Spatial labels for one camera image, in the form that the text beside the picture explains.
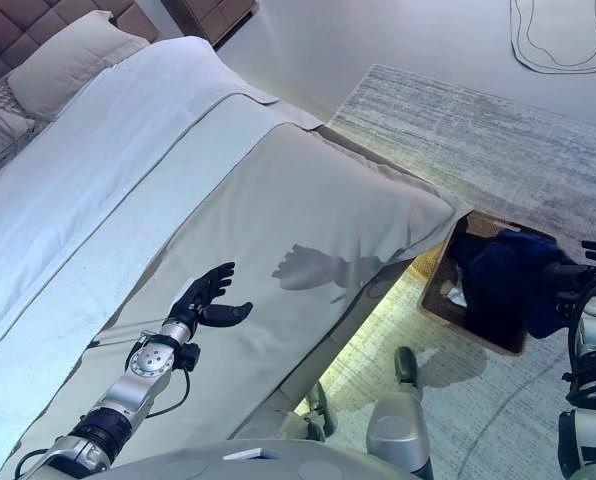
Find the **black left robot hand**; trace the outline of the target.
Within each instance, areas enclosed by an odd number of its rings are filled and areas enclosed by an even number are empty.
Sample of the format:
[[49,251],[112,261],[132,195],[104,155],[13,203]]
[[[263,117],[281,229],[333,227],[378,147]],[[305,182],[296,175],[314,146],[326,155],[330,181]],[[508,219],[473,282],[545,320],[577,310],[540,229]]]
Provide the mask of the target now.
[[251,302],[239,306],[213,303],[226,293],[234,271],[235,263],[227,262],[195,279],[172,305],[165,322],[180,322],[192,333],[198,325],[229,328],[243,322],[253,310]]

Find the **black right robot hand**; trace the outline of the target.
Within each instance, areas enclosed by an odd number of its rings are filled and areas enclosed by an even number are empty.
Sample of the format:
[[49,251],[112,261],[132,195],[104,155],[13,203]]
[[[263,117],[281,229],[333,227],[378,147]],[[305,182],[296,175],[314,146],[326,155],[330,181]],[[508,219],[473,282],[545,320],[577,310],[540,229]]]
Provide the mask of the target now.
[[[582,241],[585,257],[596,262],[596,242]],[[543,271],[545,285],[553,290],[559,299],[578,300],[596,291],[596,266],[564,264],[553,262]]]

